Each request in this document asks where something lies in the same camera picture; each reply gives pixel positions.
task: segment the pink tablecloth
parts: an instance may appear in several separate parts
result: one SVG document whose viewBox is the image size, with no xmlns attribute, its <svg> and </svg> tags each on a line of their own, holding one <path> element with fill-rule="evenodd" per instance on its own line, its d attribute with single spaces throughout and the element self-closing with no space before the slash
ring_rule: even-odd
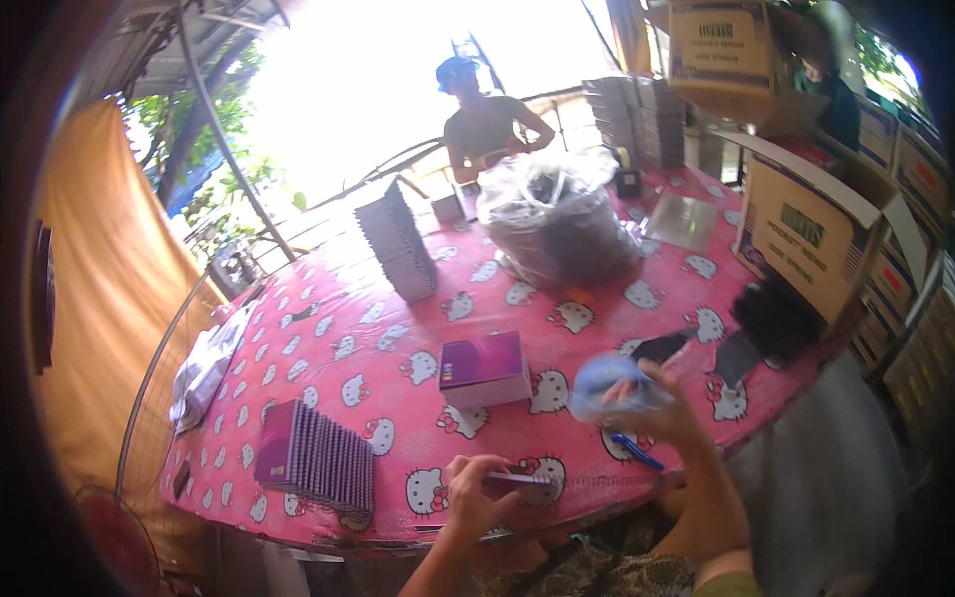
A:
<svg viewBox="0 0 955 597">
<path fill-rule="evenodd" d="M 476 224 L 441 227 L 426 213 L 418 226 L 437 259 L 434 296 L 406 305 L 354 225 L 285 267 L 266 282 L 206 421 L 172 442 L 161 494 L 201 517 L 278 540 L 403 548 L 434 538 L 413 525 L 445 521 L 448 502 L 438 487 L 447 482 L 442 469 L 451 458 L 496 453 L 529 473 L 564 478 L 554 503 L 528 506 L 513 530 L 593 522 L 648 500 L 663 475 L 567 412 L 574 375 L 598 352 L 626 351 L 635 340 L 686 328 L 697 328 L 695 337 L 668 369 L 716 443 L 738 444 L 812 381 L 818 356 L 783 373 L 760 363 L 732 388 L 708 373 L 717 347 L 736 329 L 732 298 L 754 279 L 730 253 L 742 200 L 691 168 L 645 181 L 722 208 L 710 249 L 701 256 L 647 243 L 642 269 L 585 288 L 583 305 L 499 270 L 496 248 Z M 621 203 L 618 211 L 625 217 L 638 205 Z M 520 331 L 533 397 L 469 413 L 447 406 L 435 377 L 442 343 L 509 330 Z M 370 525 L 339 520 L 253 480 L 265 410 L 295 396 L 372 442 Z M 638 439 L 666 465 L 665 474 L 679 469 L 669 446 Z M 192 478 L 176 500 L 171 479 L 183 459 L 190 460 Z"/>
</svg>

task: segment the pen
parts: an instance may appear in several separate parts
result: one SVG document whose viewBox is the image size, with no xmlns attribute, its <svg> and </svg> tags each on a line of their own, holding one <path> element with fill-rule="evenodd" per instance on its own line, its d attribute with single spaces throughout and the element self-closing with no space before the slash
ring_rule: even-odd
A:
<svg viewBox="0 0 955 597">
<path fill-rule="evenodd" d="M 661 464 L 660 462 L 652 458 L 650 455 L 648 455 L 646 452 L 641 450 L 640 446 L 633 443 L 633 441 L 629 437 L 625 436 L 624 434 L 611 434 L 610 440 L 613 441 L 614 443 L 619 443 L 620 445 L 624 446 L 625 450 L 627 450 L 630 454 L 633 455 L 634 458 L 640 460 L 646 466 L 649 466 L 650 468 L 654 468 L 658 471 L 663 470 L 664 468 L 663 464 Z"/>
</svg>

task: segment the clear plastic sheet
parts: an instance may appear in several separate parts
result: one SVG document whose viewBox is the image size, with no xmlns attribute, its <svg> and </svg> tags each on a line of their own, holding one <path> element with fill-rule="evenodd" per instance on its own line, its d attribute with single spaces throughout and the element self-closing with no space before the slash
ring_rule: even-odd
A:
<svg viewBox="0 0 955 597">
<path fill-rule="evenodd" d="M 537 288 L 566 288 L 630 267 L 637 242 L 604 191 L 616 169 L 597 149 L 519 155 L 482 172 L 477 218 L 508 270 Z"/>
</svg>

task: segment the orange curtain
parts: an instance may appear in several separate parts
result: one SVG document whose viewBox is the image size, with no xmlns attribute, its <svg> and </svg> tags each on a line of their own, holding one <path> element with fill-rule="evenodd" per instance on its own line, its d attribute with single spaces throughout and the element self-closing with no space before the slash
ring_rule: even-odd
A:
<svg viewBox="0 0 955 597">
<path fill-rule="evenodd" d="M 56 138 L 42 185 L 41 217 L 53 231 L 56 321 L 53 366 L 40 377 L 48 441 L 71 491 L 112 490 L 126 422 L 159 341 L 200 279 L 173 236 L 133 159 L 114 102 L 72 115 Z M 143 402 L 123 498 L 160 554 L 176 557 L 172 533 L 198 532 L 198 519 L 156 500 L 156 475 L 171 426 L 169 388 L 200 330 L 222 303 L 201 289 L 183 315 Z"/>
<path fill-rule="evenodd" d="M 617 58 L 628 73 L 650 72 L 650 44 L 640 0 L 606 0 Z"/>
</svg>

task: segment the person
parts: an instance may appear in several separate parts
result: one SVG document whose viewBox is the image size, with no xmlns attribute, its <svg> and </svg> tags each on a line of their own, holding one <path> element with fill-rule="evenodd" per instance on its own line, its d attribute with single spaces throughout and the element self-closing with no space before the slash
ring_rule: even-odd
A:
<svg viewBox="0 0 955 597">
<path fill-rule="evenodd" d="M 525 583 L 520 594 L 626 597 L 679 594 L 692 588 L 698 597 L 762 595 L 753 578 L 746 512 L 719 454 L 680 385 L 656 363 L 643 359 L 640 368 L 675 403 L 663 412 L 630 416 L 623 431 L 651 435 L 679 452 L 686 488 L 677 500 L 670 500 L 683 503 L 676 525 L 646 556 L 614 557 L 581 544 L 571 557 L 539 575 L 540 584 L 528 587 Z M 605 399 L 618 400 L 629 391 L 625 382 L 618 382 Z M 485 475 L 505 470 L 506 464 L 504 458 L 492 455 L 458 456 L 451 462 L 448 521 L 399 597 L 459 594 L 472 548 L 522 502 L 518 492 L 494 501 L 481 491 Z M 514 587 L 498 594 L 517 594 Z"/>
<path fill-rule="evenodd" d="M 474 181 L 478 172 L 506 155 L 538 151 L 554 139 L 554 130 L 519 99 L 484 95 L 477 68 L 474 60 L 454 56 L 435 71 L 440 89 L 456 97 L 460 106 L 444 124 L 444 144 L 458 184 Z M 518 139 L 515 120 L 537 133 L 538 138 L 531 143 Z"/>
<path fill-rule="evenodd" d="M 819 3 L 802 19 L 800 59 L 793 83 L 797 91 L 829 97 L 829 105 L 817 121 L 819 128 L 849 149 L 859 151 L 859 102 L 839 75 L 838 57 L 844 51 L 838 40 L 844 35 L 838 31 L 845 25 L 839 12 L 821 10 L 826 8 L 828 5 Z"/>
</svg>

